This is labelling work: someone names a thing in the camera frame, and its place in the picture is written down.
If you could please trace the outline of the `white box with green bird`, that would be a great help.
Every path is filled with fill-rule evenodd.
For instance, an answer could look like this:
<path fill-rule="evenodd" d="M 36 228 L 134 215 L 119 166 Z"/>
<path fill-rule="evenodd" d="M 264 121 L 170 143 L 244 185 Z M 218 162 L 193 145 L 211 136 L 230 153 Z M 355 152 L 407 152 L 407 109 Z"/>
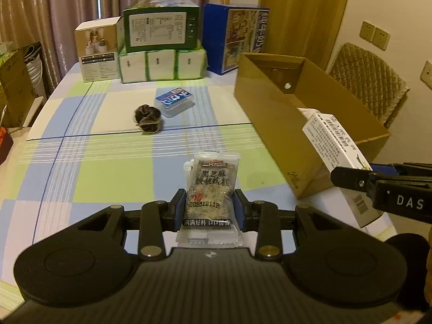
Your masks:
<path fill-rule="evenodd" d="M 309 110 L 310 118 L 302 131 L 324 162 L 327 170 L 336 167 L 371 170 L 369 162 L 351 139 L 347 131 L 332 114 Z M 372 201 L 365 192 L 340 189 L 360 227 L 365 227 L 382 215 L 373 208 Z"/>

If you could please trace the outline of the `grey sesame snack packet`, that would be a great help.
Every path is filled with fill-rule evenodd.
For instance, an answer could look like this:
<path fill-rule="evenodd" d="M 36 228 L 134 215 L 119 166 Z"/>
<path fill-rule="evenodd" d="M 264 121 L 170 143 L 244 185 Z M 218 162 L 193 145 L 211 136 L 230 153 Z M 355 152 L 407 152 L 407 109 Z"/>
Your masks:
<path fill-rule="evenodd" d="M 233 202 L 240 158 L 236 152 L 200 151 L 184 164 L 190 170 L 178 247 L 234 248 L 244 244 Z"/>

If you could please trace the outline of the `plaid bed sheet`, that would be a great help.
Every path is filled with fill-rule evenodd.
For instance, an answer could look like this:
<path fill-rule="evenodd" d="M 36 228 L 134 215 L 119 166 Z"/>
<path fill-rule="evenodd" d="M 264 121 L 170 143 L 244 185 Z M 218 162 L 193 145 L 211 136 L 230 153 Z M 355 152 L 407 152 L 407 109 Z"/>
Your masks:
<path fill-rule="evenodd" d="M 27 247 L 105 208 L 170 200 L 185 187 L 183 165 L 198 151 L 241 156 L 237 186 L 250 200 L 292 209 L 297 200 L 234 98 L 236 73 L 199 80 L 85 83 L 74 66 L 29 130 L 14 134 L 1 165 L 1 288 Z M 193 107 L 156 134 L 133 120 L 141 104 L 181 87 Z"/>

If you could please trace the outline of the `dark brown scrunchie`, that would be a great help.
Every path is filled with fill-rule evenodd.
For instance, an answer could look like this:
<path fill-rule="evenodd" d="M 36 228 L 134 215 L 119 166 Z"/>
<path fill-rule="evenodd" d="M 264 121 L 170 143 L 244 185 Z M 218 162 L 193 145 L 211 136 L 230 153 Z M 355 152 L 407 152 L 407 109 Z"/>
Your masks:
<path fill-rule="evenodd" d="M 161 112 L 156 108 L 143 104 L 134 111 L 136 125 L 143 133 L 154 134 L 160 131 L 162 126 Z"/>

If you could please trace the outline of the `large brown cardboard box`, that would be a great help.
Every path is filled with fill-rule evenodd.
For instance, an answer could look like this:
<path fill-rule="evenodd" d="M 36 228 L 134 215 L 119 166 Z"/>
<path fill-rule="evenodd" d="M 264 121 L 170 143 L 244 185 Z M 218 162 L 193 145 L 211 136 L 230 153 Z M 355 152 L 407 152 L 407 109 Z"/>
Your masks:
<path fill-rule="evenodd" d="M 390 137 L 355 95 L 303 57 L 242 53 L 234 96 L 298 198 L 332 187 L 302 131 L 307 119 L 301 109 L 334 115 L 369 162 Z"/>

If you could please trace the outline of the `clear box with blue label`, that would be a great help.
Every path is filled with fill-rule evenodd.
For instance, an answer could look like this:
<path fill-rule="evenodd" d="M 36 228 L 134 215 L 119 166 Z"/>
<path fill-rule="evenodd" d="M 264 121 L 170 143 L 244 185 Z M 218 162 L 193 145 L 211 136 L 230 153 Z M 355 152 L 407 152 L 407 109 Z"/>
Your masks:
<path fill-rule="evenodd" d="M 193 107 L 194 96 L 183 88 L 175 88 L 155 97 L 156 107 L 164 117 L 172 118 Z"/>

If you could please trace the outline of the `green wrapped tissue pack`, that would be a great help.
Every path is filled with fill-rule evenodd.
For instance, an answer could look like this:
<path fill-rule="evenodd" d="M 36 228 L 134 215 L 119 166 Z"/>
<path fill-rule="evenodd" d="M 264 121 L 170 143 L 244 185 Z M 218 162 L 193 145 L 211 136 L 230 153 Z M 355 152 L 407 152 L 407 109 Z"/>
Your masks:
<path fill-rule="evenodd" d="M 119 69 L 123 83 L 159 80 L 194 80 L 204 77 L 207 52 L 197 42 L 188 50 L 148 50 L 119 54 Z"/>

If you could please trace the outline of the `dark wooden tray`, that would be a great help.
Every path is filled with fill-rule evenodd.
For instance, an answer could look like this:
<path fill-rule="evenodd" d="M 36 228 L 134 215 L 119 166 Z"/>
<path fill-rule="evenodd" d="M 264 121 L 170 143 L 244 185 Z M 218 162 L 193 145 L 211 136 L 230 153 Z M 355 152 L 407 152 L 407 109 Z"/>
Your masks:
<path fill-rule="evenodd" d="M 13 145 L 13 139 L 5 127 L 0 129 L 0 165 L 6 160 Z"/>

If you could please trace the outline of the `wooden door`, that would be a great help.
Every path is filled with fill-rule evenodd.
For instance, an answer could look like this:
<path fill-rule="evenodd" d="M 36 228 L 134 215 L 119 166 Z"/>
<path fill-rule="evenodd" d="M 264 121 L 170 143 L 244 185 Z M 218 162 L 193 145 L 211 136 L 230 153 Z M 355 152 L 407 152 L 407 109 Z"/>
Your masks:
<path fill-rule="evenodd" d="M 301 56 L 327 69 L 347 0 L 259 0 L 269 8 L 264 52 Z"/>

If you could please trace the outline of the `white beige product box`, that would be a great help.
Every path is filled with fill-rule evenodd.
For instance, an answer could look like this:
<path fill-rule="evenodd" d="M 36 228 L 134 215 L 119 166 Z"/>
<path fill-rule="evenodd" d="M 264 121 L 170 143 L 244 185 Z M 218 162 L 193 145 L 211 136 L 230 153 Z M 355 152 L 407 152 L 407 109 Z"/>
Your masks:
<path fill-rule="evenodd" d="M 124 19 L 117 16 L 82 22 L 75 44 L 83 82 L 120 78 L 119 53 L 124 46 Z"/>

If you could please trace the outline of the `brown cardboard boxes stack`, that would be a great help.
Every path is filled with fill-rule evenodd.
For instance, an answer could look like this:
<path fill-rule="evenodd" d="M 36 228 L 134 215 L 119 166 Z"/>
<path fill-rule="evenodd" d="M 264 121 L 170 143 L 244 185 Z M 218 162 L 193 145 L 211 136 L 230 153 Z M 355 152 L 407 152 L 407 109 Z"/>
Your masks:
<path fill-rule="evenodd" d="M 46 103 L 42 45 L 1 43 L 1 118 L 6 128 L 29 127 Z"/>

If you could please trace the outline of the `blue milk carton box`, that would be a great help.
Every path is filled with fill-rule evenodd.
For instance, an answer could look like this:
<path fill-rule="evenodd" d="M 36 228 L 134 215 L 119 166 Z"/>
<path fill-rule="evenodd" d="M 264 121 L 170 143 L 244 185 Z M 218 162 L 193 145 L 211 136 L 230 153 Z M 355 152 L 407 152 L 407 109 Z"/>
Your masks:
<path fill-rule="evenodd" d="M 201 41 L 207 69 L 223 75 L 238 67 L 242 53 L 260 53 L 268 19 L 266 7 L 206 4 Z"/>

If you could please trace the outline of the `green box with white label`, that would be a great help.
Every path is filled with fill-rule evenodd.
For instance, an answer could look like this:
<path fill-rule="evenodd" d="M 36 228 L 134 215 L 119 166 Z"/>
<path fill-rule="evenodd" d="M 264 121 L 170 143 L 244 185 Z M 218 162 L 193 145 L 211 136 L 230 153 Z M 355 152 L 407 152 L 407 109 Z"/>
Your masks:
<path fill-rule="evenodd" d="M 141 0 L 124 9 L 126 51 L 197 46 L 200 7 L 190 0 Z"/>

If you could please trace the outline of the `beige curtain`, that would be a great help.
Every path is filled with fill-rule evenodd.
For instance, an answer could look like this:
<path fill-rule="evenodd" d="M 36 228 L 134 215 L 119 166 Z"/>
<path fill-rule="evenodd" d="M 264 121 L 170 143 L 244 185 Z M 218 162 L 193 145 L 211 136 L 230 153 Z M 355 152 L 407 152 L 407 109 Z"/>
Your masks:
<path fill-rule="evenodd" d="M 121 15 L 141 0 L 1 0 L 1 40 L 42 45 L 43 80 L 51 93 L 77 62 L 75 28 Z M 191 0 L 198 5 L 208 0 Z"/>

